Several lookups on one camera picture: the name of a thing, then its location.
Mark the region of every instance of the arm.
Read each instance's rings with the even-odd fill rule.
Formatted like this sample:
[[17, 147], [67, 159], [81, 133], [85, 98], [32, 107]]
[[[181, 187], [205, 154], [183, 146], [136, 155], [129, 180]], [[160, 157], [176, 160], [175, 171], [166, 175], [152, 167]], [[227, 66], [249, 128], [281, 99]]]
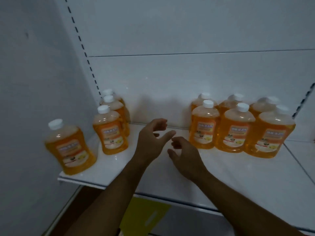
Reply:
[[183, 137], [172, 139], [175, 149], [182, 149], [179, 157], [168, 154], [179, 172], [193, 181], [241, 235], [303, 235], [280, 218], [258, 206], [248, 198], [215, 178], [202, 162], [198, 150]]
[[175, 135], [169, 131], [160, 139], [154, 131], [164, 131], [166, 119], [154, 119], [139, 133], [137, 148], [122, 172], [70, 227], [67, 236], [115, 236], [140, 179], [148, 165]]

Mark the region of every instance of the white bottle cap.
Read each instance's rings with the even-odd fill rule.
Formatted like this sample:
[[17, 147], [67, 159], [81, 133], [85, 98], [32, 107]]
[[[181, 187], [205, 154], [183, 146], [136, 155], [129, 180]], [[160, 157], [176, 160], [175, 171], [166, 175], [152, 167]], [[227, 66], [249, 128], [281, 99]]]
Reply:
[[213, 102], [211, 100], [204, 100], [202, 106], [205, 108], [213, 108]]
[[210, 94], [209, 93], [202, 93], [200, 95], [200, 98], [202, 98], [202, 99], [210, 99]]
[[284, 105], [277, 105], [276, 112], [279, 114], [288, 114], [289, 109]]
[[246, 113], [249, 109], [249, 105], [246, 103], [238, 103], [236, 109], [240, 112]]
[[107, 95], [113, 95], [113, 90], [112, 89], [105, 89], [102, 91], [102, 95], [107, 96]]
[[280, 100], [277, 97], [270, 96], [266, 98], [266, 102], [270, 104], [278, 104], [280, 103]]
[[58, 119], [52, 120], [51, 122], [48, 123], [48, 126], [51, 130], [60, 129], [63, 127], [62, 119], [58, 118]]
[[244, 95], [240, 94], [240, 93], [235, 93], [233, 94], [233, 97], [232, 97], [234, 100], [236, 101], [242, 101], [243, 98], [244, 98]]
[[108, 105], [102, 105], [97, 108], [99, 114], [109, 113], [111, 110]]
[[105, 103], [111, 103], [111, 102], [115, 101], [114, 96], [112, 96], [112, 95], [104, 96], [103, 100], [104, 100]]

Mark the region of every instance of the forearm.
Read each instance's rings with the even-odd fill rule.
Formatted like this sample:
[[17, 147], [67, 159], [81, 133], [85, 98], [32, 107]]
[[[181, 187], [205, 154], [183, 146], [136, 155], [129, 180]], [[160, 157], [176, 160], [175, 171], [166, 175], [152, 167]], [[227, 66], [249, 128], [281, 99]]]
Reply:
[[115, 236], [147, 165], [131, 160], [71, 226], [67, 235]]
[[241, 235], [303, 235], [209, 172], [194, 182]]

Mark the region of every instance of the person's left arm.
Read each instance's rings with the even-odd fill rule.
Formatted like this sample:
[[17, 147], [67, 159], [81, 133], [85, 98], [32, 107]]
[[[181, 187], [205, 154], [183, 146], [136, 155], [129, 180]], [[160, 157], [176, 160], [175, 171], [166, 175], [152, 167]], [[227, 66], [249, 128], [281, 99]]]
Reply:
[[122, 172], [70, 227], [67, 236], [115, 236], [140, 179], [164, 145], [176, 134], [169, 131], [161, 138], [154, 131], [164, 131], [166, 119], [154, 119], [139, 133], [137, 148]]

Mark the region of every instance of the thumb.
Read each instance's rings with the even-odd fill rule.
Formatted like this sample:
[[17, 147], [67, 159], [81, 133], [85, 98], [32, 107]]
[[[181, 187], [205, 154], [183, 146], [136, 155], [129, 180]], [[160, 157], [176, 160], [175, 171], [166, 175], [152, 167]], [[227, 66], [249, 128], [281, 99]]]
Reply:
[[167, 133], [164, 134], [163, 137], [160, 138], [160, 141], [162, 142], [163, 145], [165, 145], [171, 138], [176, 134], [175, 130], [168, 131]]
[[169, 155], [169, 158], [171, 158], [171, 160], [173, 161], [173, 163], [175, 164], [175, 162], [177, 160], [179, 160], [179, 156], [176, 154], [175, 151], [173, 151], [172, 149], [168, 149], [167, 153]]

